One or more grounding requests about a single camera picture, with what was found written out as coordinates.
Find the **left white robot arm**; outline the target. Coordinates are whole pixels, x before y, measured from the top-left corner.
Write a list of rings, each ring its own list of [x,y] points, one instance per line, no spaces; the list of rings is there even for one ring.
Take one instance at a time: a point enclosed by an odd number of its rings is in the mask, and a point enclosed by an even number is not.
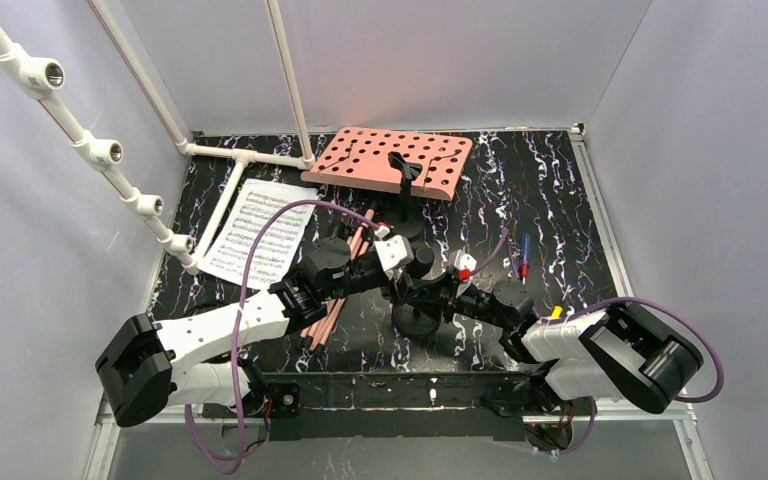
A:
[[[326,316],[329,300],[394,287],[410,274],[422,277],[434,260],[430,247],[401,235],[375,241],[357,256],[346,241],[328,237],[243,304],[172,320],[144,313],[128,318],[95,362],[116,424],[142,424],[168,406],[233,405],[261,392],[251,368],[236,358],[218,364],[215,357],[299,332]]]

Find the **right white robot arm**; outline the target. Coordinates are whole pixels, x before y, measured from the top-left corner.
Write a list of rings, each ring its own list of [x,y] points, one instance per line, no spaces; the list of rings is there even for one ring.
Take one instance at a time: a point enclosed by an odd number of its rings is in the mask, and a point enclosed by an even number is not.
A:
[[[630,297],[592,305],[562,319],[542,319],[524,285],[512,278],[481,290],[459,273],[432,280],[404,276],[389,294],[396,328],[420,339],[456,315],[501,329],[499,343],[513,360],[539,365],[538,384],[558,400],[625,399],[660,414],[704,364],[700,350]]]

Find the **pink music stand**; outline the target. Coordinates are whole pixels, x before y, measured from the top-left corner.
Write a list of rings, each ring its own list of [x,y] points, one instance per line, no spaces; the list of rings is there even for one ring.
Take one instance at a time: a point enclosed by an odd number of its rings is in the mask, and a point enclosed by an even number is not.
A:
[[[388,163],[389,152],[397,151],[407,161],[422,165],[422,173],[412,184],[412,195],[421,207],[422,198],[453,199],[457,176],[471,148],[472,142],[462,137],[345,127],[301,178],[308,183],[378,192],[379,203],[367,208],[367,216],[383,222],[383,205],[398,198],[401,178]]]

